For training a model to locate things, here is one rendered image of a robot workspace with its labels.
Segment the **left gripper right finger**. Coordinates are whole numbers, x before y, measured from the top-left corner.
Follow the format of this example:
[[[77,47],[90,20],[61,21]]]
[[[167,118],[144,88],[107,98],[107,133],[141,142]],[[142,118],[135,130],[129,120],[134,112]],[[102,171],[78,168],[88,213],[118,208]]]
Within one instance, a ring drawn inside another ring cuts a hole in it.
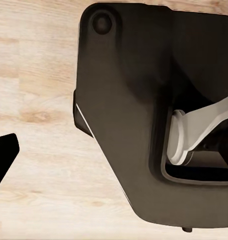
[[[228,133],[222,133],[219,144],[218,144],[218,152],[228,165]]]

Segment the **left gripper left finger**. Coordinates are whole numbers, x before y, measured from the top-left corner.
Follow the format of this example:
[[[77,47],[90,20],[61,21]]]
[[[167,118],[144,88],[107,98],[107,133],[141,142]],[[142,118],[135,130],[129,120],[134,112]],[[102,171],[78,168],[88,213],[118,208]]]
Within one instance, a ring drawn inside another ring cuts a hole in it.
[[[15,133],[0,136],[0,182],[18,155],[19,150]]]

